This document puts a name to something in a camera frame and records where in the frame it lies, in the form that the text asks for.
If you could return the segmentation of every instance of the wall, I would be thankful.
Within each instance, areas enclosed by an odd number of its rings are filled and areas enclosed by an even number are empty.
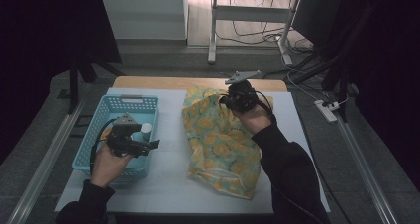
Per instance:
[[[103,0],[116,39],[185,40],[188,0]]]

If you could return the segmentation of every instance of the plastic bag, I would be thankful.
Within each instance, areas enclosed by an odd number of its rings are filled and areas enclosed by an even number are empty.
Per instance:
[[[252,134],[219,104],[226,90],[188,89],[183,123],[193,151],[188,174],[230,195],[251,199],[260,176],[260,148]]]

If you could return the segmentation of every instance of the tabletop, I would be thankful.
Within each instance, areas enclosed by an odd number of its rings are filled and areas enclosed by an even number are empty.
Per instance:
[[[187,77],[118,77],[108,94],[154,95],[158,97],[159,115],[154,139],[160,140],[152,151],[149,174],[136,182],[112,183],[116,194],[108,202],[110,213],[125,214],[269,214],[270,182],[260,174],[252,200],[232,197],[215,191],[194,177],[188,176],[191,149],[182,123],[181,109],[186,89],[201,85],[227,89],[223,78]],[[291,94],[281,80],[249,79],[254,89],[273,99],[273,113],[278,126],[290,141],[295,141],[310,155],[310,150],[294,107]],[[74,170],[56,211],[77,200],[82,183],[88,176]],[[330,210],[321,188],[321,200]]]

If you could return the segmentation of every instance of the person's right hand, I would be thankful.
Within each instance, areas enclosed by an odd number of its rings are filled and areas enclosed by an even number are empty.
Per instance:
[[[235,117],[239,118],[242,124],[252,134],[259,132],[271,124],[267,112],[258,104],[248,112],[240,113],[232,110]]]
[[[96,153],[95,165],[93,167],[90,183],[107,187],[124,171],[133,155],[124,157],[115,156],[106,143]]]

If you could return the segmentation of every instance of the black sleeve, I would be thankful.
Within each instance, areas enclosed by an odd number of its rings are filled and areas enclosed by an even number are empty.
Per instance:
[[[86,180],[79,201],[68,203],[59,212],[56,223],[58,224],[102,224],[107,223],[106,203],[115,191],[102,188]]]
[[[322,205],[312,160],[297,143],[289,143],[277,125],[254,134],[261,164],[271,181],[274,223],[330,223]]]

